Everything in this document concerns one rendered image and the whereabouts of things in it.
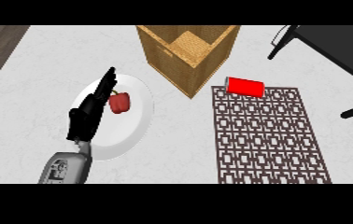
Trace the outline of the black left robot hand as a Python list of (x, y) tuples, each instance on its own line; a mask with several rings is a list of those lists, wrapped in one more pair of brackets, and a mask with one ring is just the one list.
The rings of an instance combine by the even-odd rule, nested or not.
[(79, 108), (73, 108), (70, 111), (72, 122), (67, 139), (72, 141), (89, 142), (94, 139), (104, 107), (117, 83), (114, 70), (116, 68), (111, 67), (104, 78), (101, 78), (95, 92), (86, 96)]

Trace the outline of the white round plate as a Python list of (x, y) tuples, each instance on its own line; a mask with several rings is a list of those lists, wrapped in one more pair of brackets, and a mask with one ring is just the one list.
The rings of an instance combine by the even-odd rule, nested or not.
[(153, 121), (154, 99), (148, 86), (131, 75), (110, 75), (110, 86), (119, 94), (128, 93), (131, 108), (116, 114), (104, 106), (103, 118), (92, 139), (92, 157), (107, 161), (122, 156), (141, 141)]

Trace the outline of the red can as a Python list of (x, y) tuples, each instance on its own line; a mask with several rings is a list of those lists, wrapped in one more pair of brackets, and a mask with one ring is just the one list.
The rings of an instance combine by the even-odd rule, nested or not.
[(262, 97), (265, 94), (265, 84), (261, 81), (228, 77), (225, 80), (225, 89), (228, 93), (238, 95)]

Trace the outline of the wooden tiered shelf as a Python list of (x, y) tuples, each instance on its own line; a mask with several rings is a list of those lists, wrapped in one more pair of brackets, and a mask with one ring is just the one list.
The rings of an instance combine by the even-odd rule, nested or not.
[(194, 98), (230, 58), (240, 25), (138, 25), (148, 64)]

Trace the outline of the red bell pepper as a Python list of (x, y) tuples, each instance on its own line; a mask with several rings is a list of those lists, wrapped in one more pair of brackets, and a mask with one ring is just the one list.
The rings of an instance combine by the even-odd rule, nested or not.
[(131, 110), (131, 94), (128, 92), (117, 92), (110, 97), (110, 106), (116, 114)]

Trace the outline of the brown patterned placemat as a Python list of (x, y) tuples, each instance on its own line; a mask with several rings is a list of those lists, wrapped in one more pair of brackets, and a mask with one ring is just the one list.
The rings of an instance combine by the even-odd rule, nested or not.
[(261, 98), (212, 88), (221, 184), (331, 182), (300, 90), (268, 87)]

